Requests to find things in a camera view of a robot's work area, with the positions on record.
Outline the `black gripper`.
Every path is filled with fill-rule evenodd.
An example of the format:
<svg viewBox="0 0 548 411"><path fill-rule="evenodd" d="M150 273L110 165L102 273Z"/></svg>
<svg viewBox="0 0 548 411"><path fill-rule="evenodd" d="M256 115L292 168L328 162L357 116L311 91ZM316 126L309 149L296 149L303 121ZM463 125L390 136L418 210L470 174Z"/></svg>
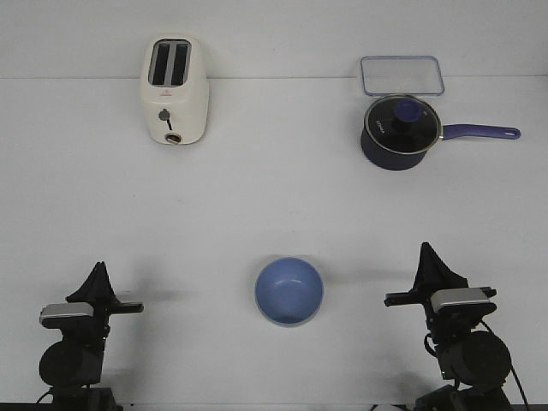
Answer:
<svg viewBox="0 0 548 411"><path fill-rule="evenodd" d="M490 298L488 303L442 308L439 313L432 310L430 298L440 289L482 288ZM414 286L407 292L385 295L387 307L422 305L426 316L426 327L435 343L447 343L466 336L481 320L494 313L497 305L491 298L497 290L485 287L469 287L468 280L453 272L434 251L428 242L420 246L420 258L415 274Z"/></svg>
<svg viewBox="0 0 548 411"><path fill-rule="evenodd" d="M106 263L98 262L84 283L67 297L69 304L86 304L92 312L85 316L69 317L64 336L80 343L103 343L110 333L109 320L115 314L142 313L144 304L141 301L121 302L117 299L108 275Z"/></svg>

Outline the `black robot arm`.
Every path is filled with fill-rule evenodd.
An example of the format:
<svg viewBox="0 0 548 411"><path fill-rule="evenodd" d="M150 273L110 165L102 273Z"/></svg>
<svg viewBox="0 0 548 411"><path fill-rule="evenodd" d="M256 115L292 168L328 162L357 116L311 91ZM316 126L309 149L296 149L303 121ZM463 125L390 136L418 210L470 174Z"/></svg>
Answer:
<svg viewBox="0 0 548 411"><path fill-rule="evenodd" d="M419 304L426 316L425 350L438 362L442 378L451 381L415 400L415 410L511 410L503 391L509 375L518 390L524 390L512 364L510 351L484 317L497 305L492 287L471 287L465 277L453 272L430 243L420 246L413 287L389 293L387 307Z"/></svg>
<svg viewBox="0 0 548 411"><path fill-rule="evenodd" d="M64 303L45 306L39 323L59 330L39 361L39 376L50 386L55 410L122 410L112 389L97 388L102 376L105 344L114 314L142 313L141 302L121 302L111 286L106 263L92 268L85 282Z"/></svg>

